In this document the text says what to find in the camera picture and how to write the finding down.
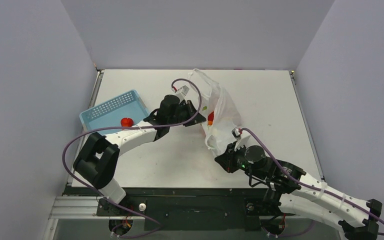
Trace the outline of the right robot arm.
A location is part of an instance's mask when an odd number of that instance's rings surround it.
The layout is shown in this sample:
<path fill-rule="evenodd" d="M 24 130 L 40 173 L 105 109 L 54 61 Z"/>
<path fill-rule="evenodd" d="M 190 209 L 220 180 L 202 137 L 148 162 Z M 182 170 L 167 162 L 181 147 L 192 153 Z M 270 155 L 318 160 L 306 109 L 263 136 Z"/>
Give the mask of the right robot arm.
<path fill-rule="evenodd" d="M 293 214 L 324 223 L 348 240 L 375 240 L 382 203 L 341 192 L 302 168 L 279 159 L 259 145 L 237 141 L 217 150 L 214 159 L 226 172 L 243 171 L 267 186 L 262 208 L 269 214 Z"/>

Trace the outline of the white plastic bag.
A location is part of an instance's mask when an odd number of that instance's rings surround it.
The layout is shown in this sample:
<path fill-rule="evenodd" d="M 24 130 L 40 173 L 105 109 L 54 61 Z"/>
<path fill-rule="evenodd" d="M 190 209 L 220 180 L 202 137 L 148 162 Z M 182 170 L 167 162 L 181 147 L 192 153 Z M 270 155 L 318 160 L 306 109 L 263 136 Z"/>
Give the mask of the white plastic bag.
<path fill-rule="evenodd" d="M 199 113 L 206 118 L 202 123 L 204 144 L 214 157 L 226 151 L 227 145 L 236 141 L 232 130 L 242 125 L 242 117 L 226 88 L 210 78 L 203 71 L 195 68 L 188 74 L 188 79 L 199 89 L 202 104 Z"/>

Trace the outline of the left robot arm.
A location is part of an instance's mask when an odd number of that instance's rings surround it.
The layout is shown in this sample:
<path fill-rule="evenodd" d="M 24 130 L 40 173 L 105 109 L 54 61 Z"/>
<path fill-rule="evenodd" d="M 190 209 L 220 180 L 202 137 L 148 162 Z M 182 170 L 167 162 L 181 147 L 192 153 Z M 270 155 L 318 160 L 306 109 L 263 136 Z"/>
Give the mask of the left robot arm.
<path fill-rule="evenodd" d="M 171 127 L 189 127 L 205 121 L 206 118 L 199 113 L 191 100 L 177 95 L 166 95 L 159 108 L 133 125 L 133 129 L 105 135 L 94 132 L 89 135 L 73 163 L 73 168 L 110 200 L 109 208 L 116 215 L 123 215 L 129 210 L 129 201 L 125 198 L 126 191 L 114 178 L 119 157 L 136 147 L 161 139 L 169 133 Z"/>

